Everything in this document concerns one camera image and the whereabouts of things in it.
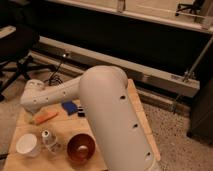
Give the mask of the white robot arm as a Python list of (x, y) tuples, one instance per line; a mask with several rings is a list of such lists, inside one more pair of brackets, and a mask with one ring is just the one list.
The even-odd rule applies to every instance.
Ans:
[(44, 106), (78, 99), (109, 171), (161, 171), (127, 87), (123, 69), (99, 65), (49, 88), (31, 79), (20, 104), (36, 113)]

